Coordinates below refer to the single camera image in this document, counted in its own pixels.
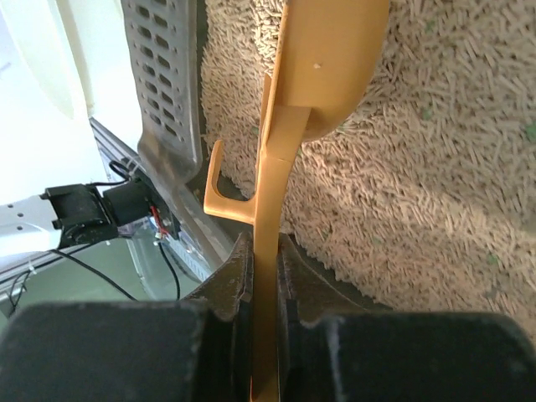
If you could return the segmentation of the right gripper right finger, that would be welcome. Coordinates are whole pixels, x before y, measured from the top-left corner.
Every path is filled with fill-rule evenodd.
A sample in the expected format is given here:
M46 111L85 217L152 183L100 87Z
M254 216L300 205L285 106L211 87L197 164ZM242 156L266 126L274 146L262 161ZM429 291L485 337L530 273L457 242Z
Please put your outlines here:
M510 317L361 307L287 235L278 268L283 401L532 401L535 349Z

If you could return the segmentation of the aluminium front rail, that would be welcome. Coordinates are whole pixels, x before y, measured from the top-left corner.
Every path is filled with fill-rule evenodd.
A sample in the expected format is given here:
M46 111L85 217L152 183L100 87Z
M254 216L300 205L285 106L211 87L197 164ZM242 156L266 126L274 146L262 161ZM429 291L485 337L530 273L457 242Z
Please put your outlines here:
M103 193L107 189L110 189L113 186L127 183L133 178L146 178L149 180L148 176L137 165L135 165L132 160L128 160L126 158L123 158L121 160L110 160L108 163L108 167L115 175L117 175L118 179L116 181L77 184L91 185L96 187L102 197ZM173 299L178 300L184 295L181 288L181 278L187 278L195 284L200 284L209 278L212 273L211 269L209 268L209 264L205 262L204 258L198 252L191 249L188 243L184 242L183 239L185 229L184 225L180 223L179 220L178 222L180 223L180 230L178 231L178 238L176 240L171 236L159 233L153 217L139 219L138 221L147 221L149 223L150 228L153 230L153 233L155 234L155 243L158 249L158 253L162 258L165 267L167 268L170 279L174 286L174 292L172 294ZM122 228L127 227L131 224L127 224L121 227L117 226L118 236L115 239L133 240L133 235L124 234L121 231ZM122 287L104 272L96 269L95 267L76 257L76 253L82 250L86 250L90 247L93 247L100 243L109 242L111 240L104 240L94 244L72 246L62 250L47 250L24 254L50 253L52 255L56 255L60 259L69 260L77 266L85 269L86 271L89 271L92 275L99 277L108 286L113 288L117 293L123 295L129 300L133 300L135 297L124 287Z

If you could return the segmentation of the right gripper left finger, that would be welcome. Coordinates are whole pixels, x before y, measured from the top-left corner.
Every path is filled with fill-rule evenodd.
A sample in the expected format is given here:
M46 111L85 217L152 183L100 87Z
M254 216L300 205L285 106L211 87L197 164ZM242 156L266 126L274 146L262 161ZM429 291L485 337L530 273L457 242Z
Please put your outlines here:
M180 301L44 303L1 336L4 401L247 401L253 253Z

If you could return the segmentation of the yellow litter scoop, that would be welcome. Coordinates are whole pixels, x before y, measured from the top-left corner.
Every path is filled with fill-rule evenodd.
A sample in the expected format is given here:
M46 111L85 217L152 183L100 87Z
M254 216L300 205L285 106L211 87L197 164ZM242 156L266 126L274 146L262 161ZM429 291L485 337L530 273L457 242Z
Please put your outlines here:
M279 398L276 256L282 205L297 151L337 128L359 105L374 74L389 20L386 1L288 1L276 58L265 78L252 198L218 189L223 143L211 154L204 211L253 228L250 399Z

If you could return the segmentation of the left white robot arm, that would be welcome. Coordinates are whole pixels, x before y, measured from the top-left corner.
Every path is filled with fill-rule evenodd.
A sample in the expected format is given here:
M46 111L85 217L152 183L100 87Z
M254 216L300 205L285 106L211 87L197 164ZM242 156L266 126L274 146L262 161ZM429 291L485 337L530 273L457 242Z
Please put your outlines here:
M47 188L1 207L1 256L94 244L118 236L117 225L96 187Z

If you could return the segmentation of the dark brown litter box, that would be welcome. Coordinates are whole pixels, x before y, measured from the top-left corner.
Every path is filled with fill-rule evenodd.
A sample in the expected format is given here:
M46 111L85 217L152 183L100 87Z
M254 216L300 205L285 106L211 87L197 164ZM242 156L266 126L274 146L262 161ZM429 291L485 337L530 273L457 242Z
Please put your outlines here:
M297 152L281 229L377 302L534 332L534 2L391 2L361 105Z

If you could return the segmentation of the white plastic tray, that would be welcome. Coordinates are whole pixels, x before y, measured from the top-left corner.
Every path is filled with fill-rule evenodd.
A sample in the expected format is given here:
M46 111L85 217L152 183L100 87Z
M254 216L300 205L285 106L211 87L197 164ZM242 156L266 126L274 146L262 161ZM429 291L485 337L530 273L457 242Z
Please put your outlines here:
M70 120L141 125L119 1L3 1L8 32L46 99Z

